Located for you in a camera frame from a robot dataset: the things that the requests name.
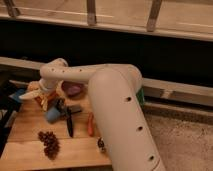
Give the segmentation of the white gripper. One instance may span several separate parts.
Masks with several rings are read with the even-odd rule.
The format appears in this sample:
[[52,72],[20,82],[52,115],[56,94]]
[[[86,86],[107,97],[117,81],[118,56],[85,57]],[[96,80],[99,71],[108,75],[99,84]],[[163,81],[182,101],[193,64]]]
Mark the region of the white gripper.
[[30,100],[34,99],[40,95],[43,94],[43,92],[52,92],[56,89],[58,82],[54,80],[46,80],[46,79],[40,79],[39,80],[39,87],[40,89],[36,89],[33,91],[29,91],[23,95],[20,95],[19,98],[21,100]]

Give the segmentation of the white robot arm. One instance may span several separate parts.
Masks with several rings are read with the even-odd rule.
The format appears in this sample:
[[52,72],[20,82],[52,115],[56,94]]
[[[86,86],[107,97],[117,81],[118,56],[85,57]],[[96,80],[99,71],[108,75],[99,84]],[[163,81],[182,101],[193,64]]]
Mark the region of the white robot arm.
[[137,93],[142,74],[131,64],[70,67],[58,58],[40,67],[39,88],[23,94],[32,99],[56,89],[60,81],[86,84],[97,127],[114,171],[166,171]]

